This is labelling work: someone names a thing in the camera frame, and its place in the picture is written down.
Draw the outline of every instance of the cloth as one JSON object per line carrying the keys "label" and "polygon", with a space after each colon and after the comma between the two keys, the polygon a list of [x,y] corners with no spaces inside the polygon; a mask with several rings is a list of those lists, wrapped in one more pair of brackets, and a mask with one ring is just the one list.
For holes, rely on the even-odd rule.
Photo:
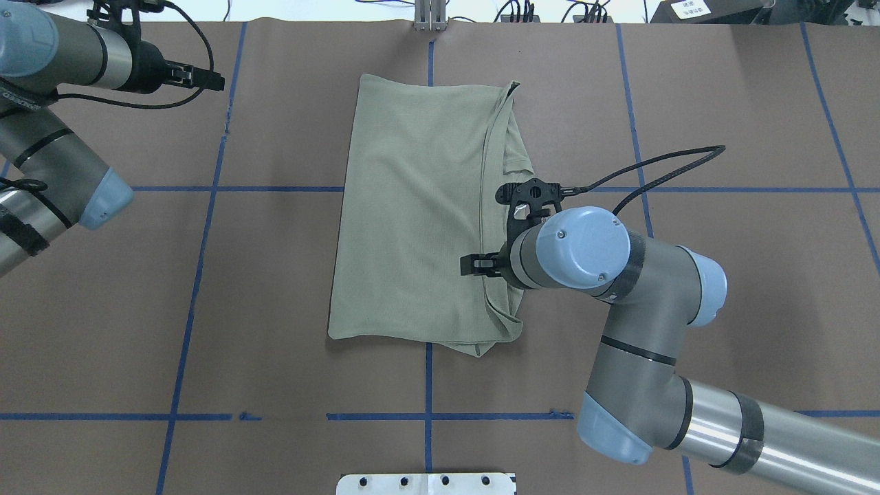
{"label": "cloth", "polygon": [[533,175],[514,90],[361,77],[328,335],[393,336],[481,356],[522,333],[523,293],[462,277],[459,258],[505,241],[505,182]]}

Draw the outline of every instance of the light blue joint cap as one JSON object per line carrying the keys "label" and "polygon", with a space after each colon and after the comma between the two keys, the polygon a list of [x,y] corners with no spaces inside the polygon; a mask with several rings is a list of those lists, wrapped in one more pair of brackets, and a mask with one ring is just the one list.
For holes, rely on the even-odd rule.
{"label": "light blue joint cap", "polygon": [[611,282],[626,268],[629,233],[608,210],[572,208],[541,226],[535,251],[541,268],[553,280],[572,289],[592,289]]}
{"label": "light blue joint cap", "polygon": [[131,190],[116,171],[108,168],[92,199],[86,204],[83,216],[79,218],[79,224],[89,230],[95,230],[115,217],[134,198],[135,191]]}
{"label": "light blue joint cap", "polygon": [[627,464],[644,464],[654,451],[586,392],[577,419],[577,434],[593,450]]}
{"label": "light blue joint cap", "polygon": [[724,300],[727,299],[727,276],[715,260],[698,255],[687,247],[678,247],[687,251],[700,273],[700,310],[687,326],[702,327],[714,320],[718,310],[724,306]]}
{"label": "light blue joint cap", "polygon": [[36,74],[52,62],[57,51],[58,27],[46,12],[30,4],[0,0],[0,76]]}

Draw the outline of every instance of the robotic arm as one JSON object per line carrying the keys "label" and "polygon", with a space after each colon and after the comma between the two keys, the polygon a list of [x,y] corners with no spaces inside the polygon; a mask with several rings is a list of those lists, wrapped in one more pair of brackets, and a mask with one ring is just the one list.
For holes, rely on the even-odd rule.
{"label": "robotic arm", "polygon": [[[566,192],[538,179],[499,188],[496,199],[510,205],[508,242],[464,256],[461,271],[611,305],[577,423],[587,445],[632,464],[653,447],[677,450],[807,493],[880,493],[880,441],[675,374],[687,329],[711,322],[724,303],[723,269],[629,231],[610,211],[561,211]],[[517,219],[524,204],[531,213]],[[558,213],[541,223],[548,204]]]}
{"label": "robotic arm", "polygon": [[[48,247],[79,223],[96,229],[133,199],[132,189],[48,106],[65,97],[61,83],[124,92],[151,93],[161,85],[220,91],[224,79],[213,71],[166,61],[141,40],[140,12],[159,12],[164,0],[96,1],[90,21],[46,13],[29,4],[0,0],[0,154],[24,175],[0,181],[0,277]],[[131,9],[133,22],[122,22]]]}

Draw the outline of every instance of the green cloth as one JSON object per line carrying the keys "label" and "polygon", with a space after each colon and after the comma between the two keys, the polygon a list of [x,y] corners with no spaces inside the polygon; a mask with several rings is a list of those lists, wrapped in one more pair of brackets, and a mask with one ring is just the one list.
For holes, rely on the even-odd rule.
{"label": "green cloth", "polygon": [[518,85],[361,77],[331,338],[393,336],[481,356],[522,333],[522,291],[500,277],[462,277],[458,261],[501,248],[507,208],[495,191],[532,177],[513,117]]}

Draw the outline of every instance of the sticker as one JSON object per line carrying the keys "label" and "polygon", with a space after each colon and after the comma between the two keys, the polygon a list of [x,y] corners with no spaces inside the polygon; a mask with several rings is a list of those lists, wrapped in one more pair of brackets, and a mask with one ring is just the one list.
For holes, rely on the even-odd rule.
{"label": "sticker", "polygon": [[706,6],[703,0],[685,0],[676,4],[670,4],[678,18],[698,18],[711,14],[712,11]]}

